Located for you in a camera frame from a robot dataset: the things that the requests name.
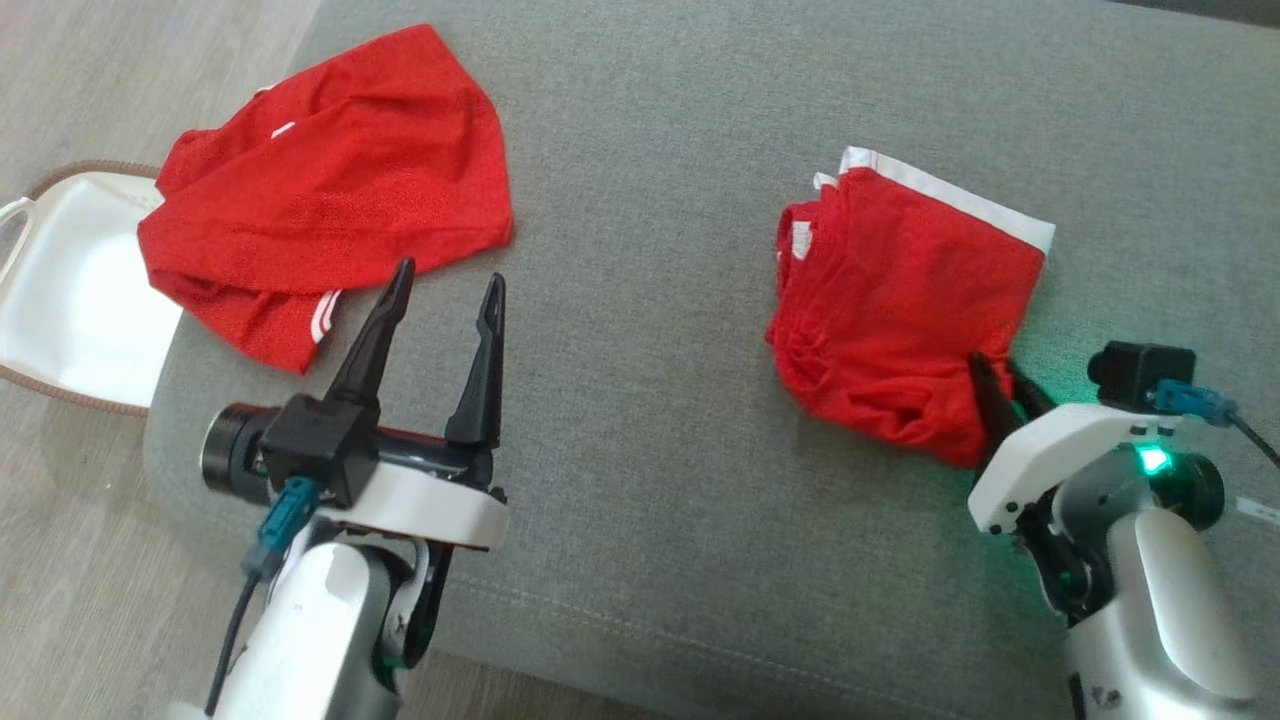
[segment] folded red cloth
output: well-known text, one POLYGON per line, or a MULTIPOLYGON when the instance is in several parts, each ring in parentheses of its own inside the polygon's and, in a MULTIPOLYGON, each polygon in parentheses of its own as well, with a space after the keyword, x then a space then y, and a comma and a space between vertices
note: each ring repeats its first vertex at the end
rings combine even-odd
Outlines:
POLYGON ((151 284, 302 373, 338 292, 511 241, 498 114, 430 26, 375 38, 189 131, 138 225, 151 284))
POLYGON ((984 436, 978 351, 1006 393, 1010 345, 1053 225, 874 151, 845 151, 820 197, 778 227, 778 310, 767 340, 812 415, 972 468, 984 436))

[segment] gray cushion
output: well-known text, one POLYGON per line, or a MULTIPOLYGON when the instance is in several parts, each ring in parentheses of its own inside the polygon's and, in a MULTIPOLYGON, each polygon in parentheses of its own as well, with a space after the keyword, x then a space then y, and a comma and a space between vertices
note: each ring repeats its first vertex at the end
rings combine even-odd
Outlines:
MULTIPOLYGON (((778 213, 850 143, 1059 223, 1018 350, 1060 398, 1110 338, 1187 345, 1280 439, 1275 32, 1085 0, 383 0, 325 4, 298 67, 416 22, 497 104, 517 218, 419 279, 383 391, 384 423, 443 432, 506 273, 511 536, 458 557, 442 650, 680 716, 1068 716, 1062 623, 973 528, 969 474, 774 375, 778 213)), ((183 320, 146 471, 193 548, 230 568, 261 515, 202 487, 209 419, 321 391, 370 302, 302 380, 183 320)), ((1185 442, 1280 503, 1239 436, 1185 442)), ((1210 542, 1275 678, 1280 534, 1210 542)))

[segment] wooden floor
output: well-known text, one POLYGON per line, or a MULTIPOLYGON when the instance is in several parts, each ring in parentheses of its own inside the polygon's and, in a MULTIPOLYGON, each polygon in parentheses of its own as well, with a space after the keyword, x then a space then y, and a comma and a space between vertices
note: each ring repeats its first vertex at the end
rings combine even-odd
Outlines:
MULTIPOLYGON (((160 164, 280 79, 317 3, 0 0, 0 204, 76 160, 160 164)), ((148 502, 142 432, 0 380, 0 720, 204 701, 239 579, 148 502)), ((445 656, 406 685, 406 719, 653 717, 445 656)))

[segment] green light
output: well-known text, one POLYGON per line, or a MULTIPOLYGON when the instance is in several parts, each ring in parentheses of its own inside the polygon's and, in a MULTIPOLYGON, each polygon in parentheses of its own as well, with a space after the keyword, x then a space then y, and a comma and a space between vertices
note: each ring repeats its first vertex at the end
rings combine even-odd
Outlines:
POLYGON ((1156 446, 1139 447, 1138 457, 1142 459, 1142 471, 1148 475, 1155 475, 1172 462, 1169 454, 1156 446))

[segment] red towel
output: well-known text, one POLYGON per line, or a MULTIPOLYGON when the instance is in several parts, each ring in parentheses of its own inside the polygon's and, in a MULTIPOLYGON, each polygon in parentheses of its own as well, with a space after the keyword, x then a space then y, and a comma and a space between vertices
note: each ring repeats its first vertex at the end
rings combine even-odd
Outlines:
POLYGON ((511 241, 498 114, 430 26, 348 50, 178 138, 138 225, 151 284, 302 373, 338 292, 511 241))
POLYGON ((984 434, 968 357, 1006 393, 1010 345, 1053 225, 861 147, 778 227, 767 340, 812 415, 972 468, 984 434))

